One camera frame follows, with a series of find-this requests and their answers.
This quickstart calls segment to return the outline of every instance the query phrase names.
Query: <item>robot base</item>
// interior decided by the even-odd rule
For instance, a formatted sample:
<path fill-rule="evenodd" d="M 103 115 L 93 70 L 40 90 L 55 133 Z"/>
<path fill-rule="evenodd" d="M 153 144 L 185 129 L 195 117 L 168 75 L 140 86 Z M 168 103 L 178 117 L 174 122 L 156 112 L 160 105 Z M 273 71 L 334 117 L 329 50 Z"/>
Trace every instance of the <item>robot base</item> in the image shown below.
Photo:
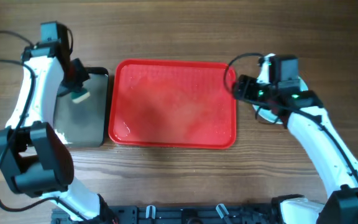
<path fill-rule="evenodd" d="M 272 215 L 272 204 L 256 203 L 244 206 L 227 206 L 232 224 L 268 224 Z M 136 206 L 113 206 L 110 209 L 118 216 L 120 224 L 198 224 L 189 222 L 199 218 L 204 224 L 222 224 L 215 207 L 157 207 L 155 218 L 146 218 L 146 208 Z M 70 220 L 63 210 L 54 209 L 51 224 L 81 223 Z"/>

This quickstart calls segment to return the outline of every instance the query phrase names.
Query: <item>wire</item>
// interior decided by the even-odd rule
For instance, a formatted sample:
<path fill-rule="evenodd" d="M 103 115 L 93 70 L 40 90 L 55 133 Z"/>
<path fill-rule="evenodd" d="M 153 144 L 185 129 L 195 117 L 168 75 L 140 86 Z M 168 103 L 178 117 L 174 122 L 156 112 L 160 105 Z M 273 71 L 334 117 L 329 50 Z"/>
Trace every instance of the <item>wire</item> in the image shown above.
<path fill-rule="evenodd" d="M 67 30 L 70 33 L 70 37 L 71 37 L 71 44 L 70 44 L 70 55 L 71 55 L 71 53 L 73 53 L 74 38 L 73 38 L 73 32 L 71 31 L 71 29 L 67 28 Z"/>
<path fill-rule="evenodd" d="M 17 37 L 25 42 L 27 42 L 31 47 L 34 46 L 34 44 L 27 38 L 21 36 L 18 33 L 12 32 L 12 31 L 8 31 L 8 30 L 0 30 L 0 34 L 7 34 L 7 35 L 12 35 L 14 37 Z M 9 150 L 9 148 L 12 146 L 12 144 L 14 143 L 14 141 L 16 140 L 16 136 L 17 136 L 17 132 L 19 131 L 19 128 L 22 126 L 23 122 L 25 121 L 26 117 L 27 117 L 27 112 L 29 110 L 30 104 L 31 104 L 31 99 L 32 96 L 34 94 L 34 88 L 35 88 L 35 73 L 34 71 L 26 64 L 24 64 L 21 61 L 17 61 L 17 60 L 8 60 L 8 59 L 1 59 L 0 58 L 0 62 L 1 63 L 10 63 L 13 65 L 19 65 L 19 66 L 23 66 L 24 68 L 26 68 L 29 72 L 30 72 L 30 77 L 31 77 L 31 83 L 30 83 L 30 90 L 29 90 L 29 94 L 27 95 L 27 99 L 25 101 L 24 107 L 23 107 L 23 112 L 20 116 L 19 122 L 17 123 L 16 128 L 13 130 L 13 133 L 11 134 L 11 136 L 9 137 L 6 147 L 4 148 L 4 150 L 1 153 L 0 156 L 0 170 L 1 170 L 1 166 L 2 163 L 4 161 L 5 155 L 7 153 L 7 151 Z M 2 208 L 3 210 L 7 211 L 7 212 L 23 212 L 26 211 L 30 208 L 34 208 L 35 206 L 44 203 L 46 201 L 49 200 L 54 200 L 56 201 L 56 203 L 60 203 L 62 204 L 65 208 L 67 208 L 69 211 L 71 211 L 72 213 L 74 213 L 75 215 L 77 215 L 78 217 L 80 217 L 81 219 L 83 219 L 83 221 L 85 223 L 87 222 L 87 219 L 82 216 L 79 212 L 76 212 L 74 209 L 72 209 L 70 206 L 68 206 L 66 203 L 62 202 L 58 197 L 48 197 L 48 198 L 44 198 L 42 200 L 39 200 L 37 202 L 34 202 L 26 207 L 23 208 L 9 208 L 6 205 L 3 204 L 3 202 L 0 199 L 0 208 Z"/>
<path fill-rule="evenodd" d="M 228 73 L 228 71 L 229 71 L 230 66 L 232 66 L 232 65 L 234 64 L 234 62 L 236 62 L 236 61 L 239 60 L 240 58 L 250 57 L 250 56 L 263 57 L 264 55 L 262 55 L 261 53 L 245 53 L 245 54 L 240 54 L 240 55 L 238 55 L 237 57 L 235 57 L 233 60 L 231 60 L 231 61 L 229 62 L 229 64 L 227 65 L 226 69 L 224 70 L 224 73 L 223 73 L 223 85 L 224 85 L 224 88 L 225 88 L 230 94 L 232 94 L 231 87 L 229 87 L 229 86 L 227 85 L 227 81 L 226 81 L 227 73 Z"/>
<path fill-rule="evenodd" d="M 258 109 L 255 112 L 255 120 L 258 120 L 258 115 L 259 115 L 259 112 L 260 112 L 261 109 L 262 109 L 262 107 L 258 106 Z M 274 125 L 274 124 L 277 124 L 277 122 L 279 120 L 280 120 L 280 117 L 277 116 L 276 119 L 274 119 L 274 121 L 272 123 L 271 122 L 261 122 L 261 121 L 258 121 L 258 122 L 259 122 L 259 124 L 264 124 L 264 125 Z"/>

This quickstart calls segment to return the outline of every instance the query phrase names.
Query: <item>red tray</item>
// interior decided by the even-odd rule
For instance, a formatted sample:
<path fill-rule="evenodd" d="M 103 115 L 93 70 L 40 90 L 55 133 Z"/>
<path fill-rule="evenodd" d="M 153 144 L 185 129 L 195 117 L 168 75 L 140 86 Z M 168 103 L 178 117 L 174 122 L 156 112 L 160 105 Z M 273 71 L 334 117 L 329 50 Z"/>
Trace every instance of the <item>red tray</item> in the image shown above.
<path fill-rule="evenodd" d="M 118 144 L 225 149 L 236 140 L 236 101 L 225 63 L 125 60 L 116 71 L 109 135 Z M 228 76 L 234 79 L 233 69 Z"/>

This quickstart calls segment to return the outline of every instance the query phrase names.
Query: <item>black mount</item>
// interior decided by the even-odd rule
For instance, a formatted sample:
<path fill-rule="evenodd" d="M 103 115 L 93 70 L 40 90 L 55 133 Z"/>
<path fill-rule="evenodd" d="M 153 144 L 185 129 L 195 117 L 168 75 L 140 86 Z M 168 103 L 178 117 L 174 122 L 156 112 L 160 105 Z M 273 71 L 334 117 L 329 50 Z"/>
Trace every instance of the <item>black mount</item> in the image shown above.
<path fill-rule="evenodd" d="M 0 131 L 0 156 L 12 133 L 10 127 Z M 25 152 L 27 146 L 34 146 L 37 155 L 22 157 L 20 152 Z M 70 152 L 52 127 L 41 122 L 20 128 L 1 171 L 12 192 L 32 198 L 47 192 L 64 192 L 74 179 Z"/>
<path fill-rule="evenodd" d="M 358 188 L 351 189 L 342 185 L 341 190 L 334 191 L 329 197 L 317 224 L 357 224 L 358 223 Z"/>
<path fill-rule="evenodd" d="M 244 206 L 228 206 L 232 224 L 268 224 L 271 223 L 272 206 L 258 203 Z M 116 224 L 222 224 L 215 207 L 157 207 L 155 218 L 146 218 L 146 208 L 136 206 L 112 206 L 117 215 Z M 63 210 L 55 209 L 51 224 L 83 223 L 73 222 Z"/>

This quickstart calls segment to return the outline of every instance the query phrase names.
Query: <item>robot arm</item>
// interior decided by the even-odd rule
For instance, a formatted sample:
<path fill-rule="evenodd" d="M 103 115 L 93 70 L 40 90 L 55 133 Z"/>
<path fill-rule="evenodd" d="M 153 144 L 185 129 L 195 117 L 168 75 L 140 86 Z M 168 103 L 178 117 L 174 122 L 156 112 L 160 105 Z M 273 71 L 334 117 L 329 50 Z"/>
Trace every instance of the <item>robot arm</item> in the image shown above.
<path fill-rule="evenodd" d="M 233 84 L 233 96 L 259 106 L 257 111 L 265 112 L 262 117 L 280 119 L 309 155 L 329 197 L 325 206 L 306 198 L 283 200 L 282 220 L 286 224 L 357 223 L 358 181 L 349 166 L 358 176 L 358 161 L 334 129 L 315 93 L 301 91 L 297 58 L 270 54 L 260 58 L 260 66 L 258 79 L 239 77 Z"/>
<path fill-rule="evenodd" d="M 329 120 L 328 112 L 318 106 L 302 108 L 301 110 L 313 116 L 321 116 L 322 124 L 335 137 L 355 170 L 358 171 L 357 159 L 334 129 Z M 348 185 L 350 188 L 358 187 L 358 183 L 351 174 L 338 148 L 314 122 L 300 114 L 292 113 L 288 120 L 287 128 L 303 146 L 316 167 L 326 189 L 327 197 L 331 196 L 334 191 L 340 190 L 342 185 Z"/>
<path fill-rule="evenodd" d="M 1 171 L 11 191 L 50 200 L 66 211 L 71 220 L 87 219 L 96 223 L 114 223 L 115 214 L 103 198 L 89 191 L 74 178 L 74 165 L 70 152 L 55 134 L 53 114 L 56 97 L 68 93 L 84 100 L 89 93 L 82 83 L 89 79 L 88 72 L 80 60 L 70 61 L 68 29 L 57 22 L 41 25 L 42 41 L 28 46 L 22 54 L 22 61 L 35 73 L 35 88 L 25 122 L 18 127 L 14 144 L 8 149 Z M 24 79 L 16 108 L 0 130 L 0 157 L 7 148 L 22 116 L 29 95 L 31 75 L 24 69 Z M 19 153 L 34 146 L 36 155 L 21 156 Z"/>
<path fill-rule="evenodd" d="M 22 128 L 31 126 L 35 121 L 48 122 L 53 127 L 57 96 L 74 93 L 72 96 L 76 98 L 73 98 L 73 102 L 79 103 L 90 95 L 82 88 L 82 83 L 90 78 L 88 72 L 79 59 L 70 61 L 72 49 L 68 44 L 68 31 L 66 26 L 57 22 L 43 23 L 41 42 L 24 49 L 22 60 L 35 73 L 35 91 Z M 24 68 L 19 99 L 6 127 L 16 127 L 18 124 L 30 83 L 30 72 Z"/>

